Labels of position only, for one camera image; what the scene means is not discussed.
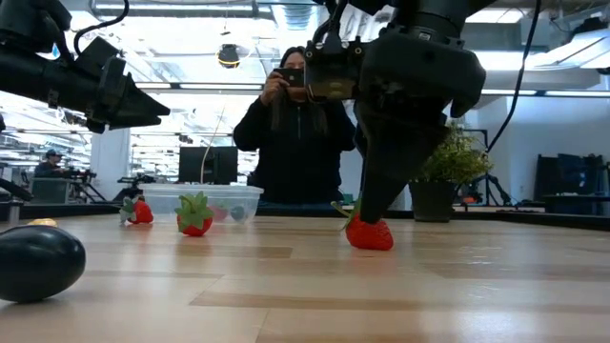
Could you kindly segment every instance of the eggplant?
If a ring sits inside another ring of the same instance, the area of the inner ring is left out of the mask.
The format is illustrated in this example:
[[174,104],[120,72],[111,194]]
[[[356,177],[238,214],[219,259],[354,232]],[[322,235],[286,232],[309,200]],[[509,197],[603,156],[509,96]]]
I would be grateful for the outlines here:
[[41,301],[66,290],[85,271],[83,244],[73,235],[46,225],[0,232],[0,299]]

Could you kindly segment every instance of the wooden table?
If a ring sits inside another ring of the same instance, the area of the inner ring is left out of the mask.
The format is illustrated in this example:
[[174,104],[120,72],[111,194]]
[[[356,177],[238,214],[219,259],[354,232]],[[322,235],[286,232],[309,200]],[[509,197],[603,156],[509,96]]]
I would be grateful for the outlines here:
[[187,238],[171,217],[59,219],[87,271],[44,303],[0,301],[0,341],[610,342],[609,233],[390,221],[395,249],[368,252],[342,223],[259,217]]

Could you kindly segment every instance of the hand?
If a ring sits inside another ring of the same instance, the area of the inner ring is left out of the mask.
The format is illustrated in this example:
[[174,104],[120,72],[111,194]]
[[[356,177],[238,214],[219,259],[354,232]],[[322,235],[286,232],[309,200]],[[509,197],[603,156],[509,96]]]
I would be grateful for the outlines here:
[[273,71],[271,74],[269,74],[269,77],[267,77],[267,81],[265,82],[263,93],[260,94],[260,101],[263,103],[263,105],[268,106],[271,104],[275,95],[282,86],[289,87],[290,84],[284,80],[279,72]]

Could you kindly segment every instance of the plant pot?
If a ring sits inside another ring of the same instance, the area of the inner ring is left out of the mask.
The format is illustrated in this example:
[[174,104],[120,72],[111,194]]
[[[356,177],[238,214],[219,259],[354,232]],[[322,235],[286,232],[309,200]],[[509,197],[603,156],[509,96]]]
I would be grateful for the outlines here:
[[413,182],[409,184],[413,216],[418,222],[448,223],[454,212],[456,185],[451,182]]

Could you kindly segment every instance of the potted plant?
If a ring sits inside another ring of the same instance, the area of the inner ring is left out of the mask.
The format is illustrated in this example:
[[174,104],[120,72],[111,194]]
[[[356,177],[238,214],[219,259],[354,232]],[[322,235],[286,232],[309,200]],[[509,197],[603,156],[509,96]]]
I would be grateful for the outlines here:
[[448,128],[445,141],[409,183],[416,221],[449,222],[457,187],[492,168],[487,154],[473,148],[474,136],[464,134],[455,122]]
[[210,229],[214,212],[208,208],[208,197],[199,192],[180,195],[181,207],[175,209],[178,229],[188,236],[202,236]]

